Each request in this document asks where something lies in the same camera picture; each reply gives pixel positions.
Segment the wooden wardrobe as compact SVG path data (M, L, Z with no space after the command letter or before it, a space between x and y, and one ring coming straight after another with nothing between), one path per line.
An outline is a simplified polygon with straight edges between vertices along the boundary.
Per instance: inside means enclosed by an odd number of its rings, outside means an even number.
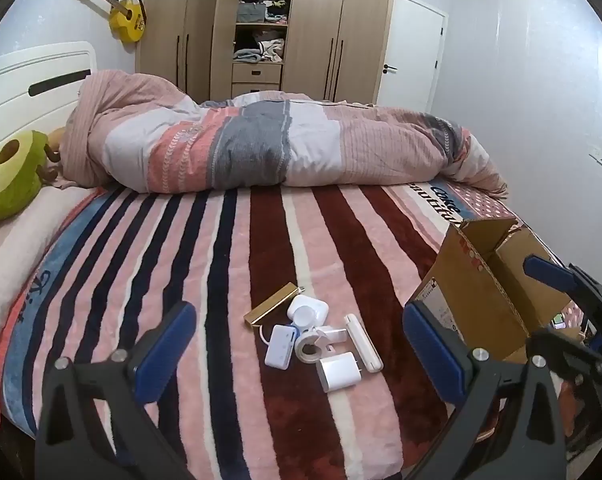
M136 68L197 102L261 90L377 100L391 0L144 0Z

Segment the yellow ukulele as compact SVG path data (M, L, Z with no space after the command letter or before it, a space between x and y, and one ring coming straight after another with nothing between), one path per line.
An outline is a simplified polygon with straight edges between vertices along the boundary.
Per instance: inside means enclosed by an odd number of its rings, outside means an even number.
M123 44L137 44L144 35L147 13L143 0L105 0L109 6L108 24Z

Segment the white wall socket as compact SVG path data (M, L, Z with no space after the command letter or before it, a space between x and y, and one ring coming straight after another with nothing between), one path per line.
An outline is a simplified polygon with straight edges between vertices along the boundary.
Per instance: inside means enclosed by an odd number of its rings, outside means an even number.
M589 157L592 158L599 166L602 167L602 148L599 146L592 146L589 149Z

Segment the striped fleece blanket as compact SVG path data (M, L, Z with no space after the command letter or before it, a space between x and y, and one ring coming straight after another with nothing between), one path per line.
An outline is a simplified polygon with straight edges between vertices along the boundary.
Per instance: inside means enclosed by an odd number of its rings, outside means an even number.
M148 414L198 479L384 479L423 457L449 412L402 330L447 229L509 217L446 181L187 195L96 191L53 220L46 192L0 247L0 428L38 426L54 359L101 361L178 302L197 328ZM356 315L383 364L327 393L313 366L264 364L246 315L284 286Z

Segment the brown cardboard box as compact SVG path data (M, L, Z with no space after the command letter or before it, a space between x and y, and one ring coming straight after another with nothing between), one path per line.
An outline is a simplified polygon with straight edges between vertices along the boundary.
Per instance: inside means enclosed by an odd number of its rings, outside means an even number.
M575 339L583 321L566 294L524 274L529 255L552 259L533 231L513 218L452 224L412 298L469 348L521 363L525 341L536 330L556 325Z

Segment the white blue contact lens case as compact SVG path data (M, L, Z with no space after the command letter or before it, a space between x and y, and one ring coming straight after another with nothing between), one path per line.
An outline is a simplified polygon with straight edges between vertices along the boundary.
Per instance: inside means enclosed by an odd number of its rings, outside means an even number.
M304 364L314 364L327 356L329 345L325 330L313 328L302 333L295 341L295 355Z

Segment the green avocado plush toy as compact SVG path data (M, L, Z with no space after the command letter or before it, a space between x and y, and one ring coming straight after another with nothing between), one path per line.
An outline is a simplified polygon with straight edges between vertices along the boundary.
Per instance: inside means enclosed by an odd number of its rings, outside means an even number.
M0 145L0 222L20 214L58 175L60 155L48 135L23 131Z

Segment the gold rectangular bar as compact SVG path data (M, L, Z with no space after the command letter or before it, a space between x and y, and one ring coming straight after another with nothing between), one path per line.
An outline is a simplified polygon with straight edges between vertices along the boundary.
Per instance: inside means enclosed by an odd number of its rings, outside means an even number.
M273 295L258 304L257 307L250 310L243 320L248 326L258 326L268 315L274 312L278 307L289 302L304 292L304 288L292 283L287 283Z

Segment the white door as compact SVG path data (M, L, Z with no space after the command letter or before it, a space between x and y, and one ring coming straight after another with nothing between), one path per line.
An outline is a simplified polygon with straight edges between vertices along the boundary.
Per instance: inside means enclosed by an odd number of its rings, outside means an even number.
M417 0L393 0L377 104L429 112L439 76L447 15Z

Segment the white bed headboard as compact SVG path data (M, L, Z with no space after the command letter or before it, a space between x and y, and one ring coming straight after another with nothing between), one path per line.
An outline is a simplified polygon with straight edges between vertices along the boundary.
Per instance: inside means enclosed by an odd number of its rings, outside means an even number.
M95 72L86 41L44 44L0 56L0 147L21 131L66 124L83 80Z

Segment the white kato-kato plastic case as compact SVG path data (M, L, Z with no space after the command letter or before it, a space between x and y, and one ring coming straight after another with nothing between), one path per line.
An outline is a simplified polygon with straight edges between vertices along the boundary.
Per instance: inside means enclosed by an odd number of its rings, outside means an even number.
M382 359L359 318L355 314L345 315L344 326L365 370L371 374L380 373Z

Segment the white wall charger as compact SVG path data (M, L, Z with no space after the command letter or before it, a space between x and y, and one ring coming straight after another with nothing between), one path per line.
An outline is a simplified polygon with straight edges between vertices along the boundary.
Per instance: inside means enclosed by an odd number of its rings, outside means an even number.
M316 370L325 393L350 388L362 381L359 364L352 352L322 358L316 363Z

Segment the pink grey striped duvet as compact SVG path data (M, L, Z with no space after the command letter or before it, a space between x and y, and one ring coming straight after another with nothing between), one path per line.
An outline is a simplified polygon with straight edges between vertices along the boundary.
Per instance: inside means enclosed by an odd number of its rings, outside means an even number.
M121 70L83 81L59 152L66 179L83 188L117 181L181 194L446 177L507 194L480 142L443 118L277 90L197 103L170 81Z

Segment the small white spray bottle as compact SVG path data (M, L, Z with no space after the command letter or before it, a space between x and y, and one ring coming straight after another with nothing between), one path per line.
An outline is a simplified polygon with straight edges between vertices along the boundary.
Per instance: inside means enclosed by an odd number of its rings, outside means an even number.
M334 328L325 325L313 328L309 331L315 346L327 346L327 344L342 344L349 338L349 333L345 328Z

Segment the white earbuds case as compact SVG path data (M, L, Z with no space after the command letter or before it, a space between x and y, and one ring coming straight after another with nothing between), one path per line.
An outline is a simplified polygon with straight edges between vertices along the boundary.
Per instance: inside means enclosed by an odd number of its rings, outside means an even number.
M295 296L287 309L287 317L300 332L323 326L328 313L325 301L307 295Z

